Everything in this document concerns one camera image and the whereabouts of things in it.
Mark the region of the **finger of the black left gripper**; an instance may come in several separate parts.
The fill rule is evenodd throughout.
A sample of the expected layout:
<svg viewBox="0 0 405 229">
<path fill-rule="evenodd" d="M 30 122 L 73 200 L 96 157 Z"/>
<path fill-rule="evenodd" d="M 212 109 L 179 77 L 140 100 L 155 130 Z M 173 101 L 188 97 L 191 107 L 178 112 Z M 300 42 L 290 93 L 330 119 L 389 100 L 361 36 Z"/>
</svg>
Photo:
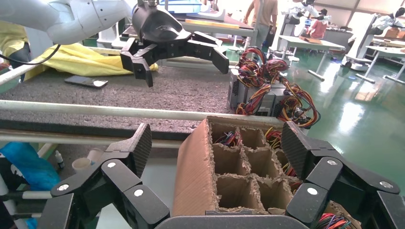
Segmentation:
<svg viewBox="0 0 405 229">
<path fill-rule="evenodd" d="M 222 41 L 208 34 L 199 31 L 192 33 L 186 44 L 186 55 L 211 61 L 222 74 L 229 71 L 230 62 L 226 57 L 226 49 L 222 47 Z"/>
<path fill-rule="evenodd" d="M 153 87 L 153 77 L 150 66 L 160 59 L 163 51 L 163 39 L 146 38 L 142 42 L 129 38 L 120 51 L 122 66 L 133 72 L 136 79 L 146 81 L 148 87 Z"/>
</svg>

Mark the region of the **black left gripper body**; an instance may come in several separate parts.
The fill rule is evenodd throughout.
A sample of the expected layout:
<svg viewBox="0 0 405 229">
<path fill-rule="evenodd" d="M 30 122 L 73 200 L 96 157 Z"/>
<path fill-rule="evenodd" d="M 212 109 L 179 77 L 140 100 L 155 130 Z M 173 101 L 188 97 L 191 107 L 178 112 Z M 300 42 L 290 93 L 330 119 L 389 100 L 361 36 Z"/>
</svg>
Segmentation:
<svg viewBox="0 0 405 229">
<path fill-rule="evenodd" d="M 156 45 L 157 52 L 192 52 L 192 33 L 159 5 L 138 4 L 132 14 L 132 26 L 139 37 L 131 52 Z"/>
</svg>

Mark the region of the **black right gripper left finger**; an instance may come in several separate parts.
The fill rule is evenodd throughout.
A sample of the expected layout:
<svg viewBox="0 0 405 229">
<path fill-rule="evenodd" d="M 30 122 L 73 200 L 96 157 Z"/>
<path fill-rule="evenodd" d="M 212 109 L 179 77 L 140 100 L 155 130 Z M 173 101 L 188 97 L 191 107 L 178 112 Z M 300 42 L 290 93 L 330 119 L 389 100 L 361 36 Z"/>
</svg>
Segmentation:
<svg viewBox="0 0 405 229">
<path fill-rule="evenodd" d="M 55 185 L 38 220 L 40 229 L 83 229 L 113 204 L 133 229 L 153 229 L 170 217 L 169 208 L 141 180 L 152 147 L 151 129 L 110 144 L 90 167 Z"/>
</svg>

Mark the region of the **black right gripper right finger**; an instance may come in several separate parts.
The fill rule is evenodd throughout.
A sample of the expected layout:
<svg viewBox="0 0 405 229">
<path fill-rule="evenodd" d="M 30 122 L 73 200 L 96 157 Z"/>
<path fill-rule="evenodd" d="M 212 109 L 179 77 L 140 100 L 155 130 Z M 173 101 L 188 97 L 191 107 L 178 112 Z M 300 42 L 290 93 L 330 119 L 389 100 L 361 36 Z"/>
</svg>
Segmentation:
<svg viewBox="0 0 405 229">
<path fill-rule="evenodd" d="M 347 161 L 329 142 L 306 136 L 292 121 L 283 125 L 281 148 L 302 181 L 287 216 L 313 229 L 333 201 L 363 229 L 404 228 L 405 198 L 395 182 Z"/>
</svg>

